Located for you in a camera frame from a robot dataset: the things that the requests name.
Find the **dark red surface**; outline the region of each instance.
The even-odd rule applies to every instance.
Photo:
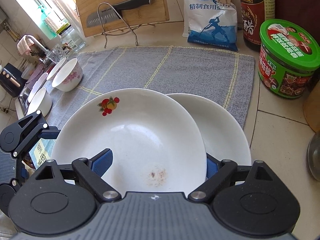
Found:
[[[320,43],[320,0],[276,0],[276,18],[301,26]]]

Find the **mushroom sauce container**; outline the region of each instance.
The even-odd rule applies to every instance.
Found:
[[[298,25],[279,19],[265,21],[260,37],[261,80],[282,97],[300,97],[320,65],[316,40]]]

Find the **salt bag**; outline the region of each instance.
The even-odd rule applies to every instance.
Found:
[[[188,42],[212,44],[238,51],[235,6],[218,6],[216,0],[184,0]]]

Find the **knife handle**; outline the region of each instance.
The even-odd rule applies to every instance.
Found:
[[[127,0],[114,4],[113,7],[119,12],[121,10],[135,9],[146,4],[153,4],[153,2],[154,0]]]

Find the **knife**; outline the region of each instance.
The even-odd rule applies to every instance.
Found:
[[[122,10],[135,9],[135,8],[138,8],[142,5],[153,4],[153,2],[154,2],[154,0],[126,0],[126,1],[114,4],[112,6],[122,16],[122,14],[121,14]],[[120,19],[111,7],[104,9],[104,10],[100,10],[99,14],[100,14],[102,24],[113,22],[115,20]],[[90,14],[87,17],[86,23],[87,23],[87,28],[100,25],[98,13],[94,12],[94,13]]]

